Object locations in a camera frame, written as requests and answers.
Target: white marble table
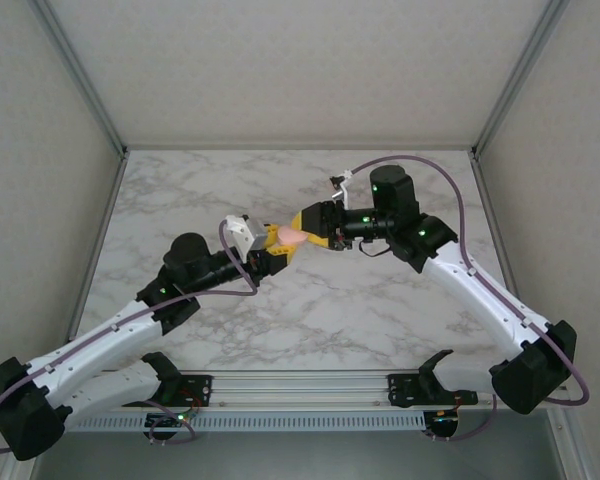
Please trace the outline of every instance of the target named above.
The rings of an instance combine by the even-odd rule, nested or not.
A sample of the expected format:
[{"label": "white marble table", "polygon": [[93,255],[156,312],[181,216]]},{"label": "white marble table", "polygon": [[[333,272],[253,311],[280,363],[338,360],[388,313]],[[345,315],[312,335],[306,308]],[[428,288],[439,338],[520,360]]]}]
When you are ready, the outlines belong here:
[{"label": "white marble table", "polygon": [[[129,159],[79,332],[133,299],[179,234],[202,234],[214,252],[225,215],[288,224],[302,208],[329,198],[329,176],[392,153],[418,153],[449,170],[465,197],[469,249],[501,280],[465,152],[138,151]],[[402,165],[422,210],[457,231],[445,180],[424,165]],[[371,206],[368,173],[355,177],[352,208]],[[376,250],[382,248],[383,242]],[[241,281],[231,287],[246,288]],[[475,356],[494,351],[459,302],[392,255],[372,259],[355,249],[304,245],[257,296],[200,303],[196,315],[147,351],[161,350],[188,370],[415,368],[444,348]]]}]

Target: white wall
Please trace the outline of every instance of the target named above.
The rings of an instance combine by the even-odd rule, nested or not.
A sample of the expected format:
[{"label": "white wall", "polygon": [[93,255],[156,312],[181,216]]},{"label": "white wall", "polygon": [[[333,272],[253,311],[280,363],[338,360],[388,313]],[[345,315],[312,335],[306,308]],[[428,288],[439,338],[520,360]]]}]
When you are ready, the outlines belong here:
[{"label": "white wall", "polygon": [[123,140],[475,140],[547,0],[52,0]]},{"label": "white wall", "polygon": [[482,161],[523,299],[578,331],[600,463],[600,0],[567,7]]},{"label": "white wall", "polygon": [[62,341],[116,164],[27,3],[0,0],[0,363]]}]

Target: pink object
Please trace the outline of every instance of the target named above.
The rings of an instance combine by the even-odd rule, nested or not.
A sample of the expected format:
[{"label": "pink object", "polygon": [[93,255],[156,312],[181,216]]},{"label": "pink object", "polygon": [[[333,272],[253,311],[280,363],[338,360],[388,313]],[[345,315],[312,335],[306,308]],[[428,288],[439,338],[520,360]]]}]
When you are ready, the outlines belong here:
[{"label": "pink object", "polygon": [[278,228],[278,243],[280,245],[300,245],[307,241],[309,234],[294,230],[291,227],[282,226]]}]

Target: marble surface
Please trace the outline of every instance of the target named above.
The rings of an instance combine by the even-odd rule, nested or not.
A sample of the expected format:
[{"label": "marble surface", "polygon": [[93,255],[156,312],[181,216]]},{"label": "marble surface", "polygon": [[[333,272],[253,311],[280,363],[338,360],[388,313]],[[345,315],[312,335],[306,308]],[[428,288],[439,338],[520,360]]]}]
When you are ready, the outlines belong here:
[{"label": "marble surface", "polygon": [[[179,234],[200,233],[215,252],[225,215],[288,223],[302,208],[330,197],[329,176],[391,153],[418,153],[449,170],[465,198],[469,250],[500,280],[465,152],[137,151],[129,159],[80,333],[133,299]],[[427,166],[402,164],[414,178],[422,210],[457,231],[458,210],[445,180]],[[355,177],[351,208],[371,206],[368,172]],[[246,289],[242,281],[227,287]],[[357,249],[304,245],[290,267],[262,282],[257,296],[209,296],[200,303],[196,315],[146,351],[163,351],[180,369],[210,370],[414,368],[444,348],[475,356],[494,351],[458,301],[390,254],[367,258]]]}]

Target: purple cable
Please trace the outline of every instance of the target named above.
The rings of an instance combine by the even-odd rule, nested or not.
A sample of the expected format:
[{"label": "purple cable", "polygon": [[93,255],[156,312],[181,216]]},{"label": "purple cable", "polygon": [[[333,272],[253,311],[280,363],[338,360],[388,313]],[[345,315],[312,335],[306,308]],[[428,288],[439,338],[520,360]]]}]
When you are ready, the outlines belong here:
[{"label": "purple cable", "polygon": [[193,430],[193,427],[189,424],[189,422],[183,422],[182,420],[180,420],[178,416],[174,412],[169,410],[167,407],[165,407],[164,405],[160,405],[159,403],[154,402],[153,400],[145,400],[142,403],[146,403],[147,405],[151,405],[152,407],[162,410],[167,415],[167,417],[175,420],[178,423],[184,424],[184,426],[187,428],[187,430],[189,430],[189,433],[191,434],[191,436],[189,436],[188,438],[183,438],[182,440],[156,440],[155,438],[153,438],[153,433],[156,427],[165,420],[165,417],[162,417],[158,418],[155,422],[153,422],[151,428],[149,429],[149,440],[151,441],[151,443],[160,442],[162,445],[182,445],[183,443],[193,442],[196,439],[196,432]]},{"label": "purple cable", "polygon": [[[469,254],[467,252],[467,243],[466,243],[466,229],[465,229],[465,209],[464,202],[462,201],[462,193],[460,193],[460,188],[458,188],[458,184],[453,180],[451,175],[447,173],[440,165],[437,163],[423,157],[418,157],[415,155],[389,155],[387,157],[376,158],[375,160],[370,160],[368,162],[363,163],[362,165],[357,166],[351,173],[355,175],[360,170],[363,170],[371,165],[375,165],[381,162],[389,162],[394,160],[413,160],[415,162],[424,163],[437,170],[445,180],[451,185],[454,193],[456,194],[456,200],[458,201],[458,210],[460,216],[460,255],[464,260],[467,268],[473,268],[473,264],[471,263],[471,259],[469,258]],[[505,296],[503,296],[491,283],[478,271],[475,273],[475,278],[487,289],[494,297],[496,297],[504,306],[506,306],[509,310],[511,310],[520,321],[523,321],[526,316],[524,313],[518,309],[513,303],[511,303]],[[575,378],[576,382],[580,386],[582,390],[582,397],[578,400],[559,400],[555,398],[545,398],[546,402],[554,403],[556,405],[563,405],[568,407],[577,407],[580,405],[584,405],[589,401],[590,393],[589,387],[585,382],[582,374],[578,371],[578,369],[573,365],[573,363],[569,360],[569,358],[564,354],[564,352],[556,345],[556,343],[540,328],[535,325],[533,322],[529,322],[527,325],[535,334],[537,334],[542,340],[544,340],[547,345],[553,350],[553,352],[560,358],[560,360],[565,364],[565,366],[569,369],[573,378]]]},{"label": "purple cable", "polygon": [[492,395],[491,402],[493,405],[491,407],[491,412],[489,412],[489,416],[487,417],[485,422],[482,425],[480,425],[478,428],[471,430],[470,432],[463,433],[462,435],[455,435],[453,437],[438,437],[432,433],[426,433],[426,432],[425,432],[425,435],[427,437],[429,437],[431,440],[433,440],[434,442],[460,442],[462,440],[468,440],[471,437],[475,437],[476,435],[484,432],[487,428],[489,428],[489,426],[491,425],[493,420],[496,418],[496,411],[498,410],[498,397],[496,397],[495,395]]},{"label": "purple cable", "polygon": [[[255,295],[256,293],[258,293],[258,288],[253,283],[253,280],[251,280],[251,277],[249,277],[249,274],[245,271],[245,269],[242,268],[242,265],[240,264],[240,262],[238,261],[236,256],[231,251],[231,248],[227,244],[227,240],[224,237],[224,227],[226,226],[226,224],[227,224],[227,221],[223,220],[222,222],[220,222],[220,225],[218,227],[218,237],[220,238],[220,243],[222,244],[222,248],[224,249],[225,253],[229,257],[229,260],[231,260],[231,263],[233,263],[233,265],[236,267],[236,269],[238,270],[240,275],[242,275],[242,277],[245,279],[245,281],[251,288],[250,292],[244,292],[244,291],[238,291],[238,290],[235,290],[235,291],[234,290],[205,290],[202,292],[189,293],[187,295],[182,295],[180,297],[172,298],[171,300],[167,300],[166,302],[158,303],[157,305],[154,305],[153,307],[149,307],[149,308],[145,308],[144,310],[140,310],[139,312],[129,315],[128,317],[125,317],[122,320],[116,322],[115,325],[117,325],[118,327],[122,327],[123,325],[125,325],[129,322],[132,322],[133,320],[136,320],[137,318],[140,318],[148,313],[155,312],[162,308],[168,307],[169,305],[173,305],[174,303],[178,303],[183,300],[189,300],[194,297],[200,297],[202,295],[235,295],[235,296],[239,296],[239,297],[251,297],[251,296]],[[88,347],[92,343],[96,342],[100,338],[102,338],[105,335],[108,335],[110,333],[113,333],[112,329],[106,329],[106,330],[102,330],[101,332],[98,332],[93,337],[89,338],[88,340],[85,340],[84,342],[80,343],[79,345],[76,345],[74,348],[67,350],[64,354],[60,355],[58,358],[56,358],[55,360],[50,362],[48,365],[45,365],[44,367],[39,368],[35,372],[22,378],[21,380],[18,380],[11,387],[7,388],[4,392],[2,392],[2,394],[0,394],[0,405],[2,405],[2,403],[4,403],[4,401],[7,398],[9,398],[20,387],[22,387],[23,385],[25,385],[26,383],[28,383],[32,380],[35,380],[43,373],[46,373],[47,366],[50,367],[51,369],[55,368],[56,366],[60,365],[62,362],[64,362],[69,357],[75,355],[80,350]],[[9,453],[10,451],[11,451],[11,449],[8,447],[0,448],[0,454]]]}]

